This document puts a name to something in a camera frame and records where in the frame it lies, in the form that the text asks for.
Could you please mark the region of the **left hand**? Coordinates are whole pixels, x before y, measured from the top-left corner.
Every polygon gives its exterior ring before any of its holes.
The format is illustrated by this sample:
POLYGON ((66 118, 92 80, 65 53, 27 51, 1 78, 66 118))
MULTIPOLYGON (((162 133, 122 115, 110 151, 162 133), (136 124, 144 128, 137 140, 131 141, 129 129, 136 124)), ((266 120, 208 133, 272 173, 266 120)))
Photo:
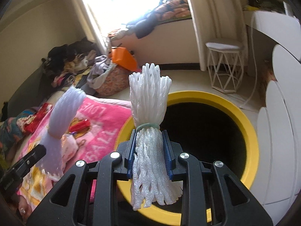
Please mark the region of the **left hand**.
POLYGON ((24 223, 27 222, 28 218, 32 214, 31 206, 27 203, 27 200, 22 195, 13 195, 8 205, 13 212, 18 212, 21 215, 24 223))

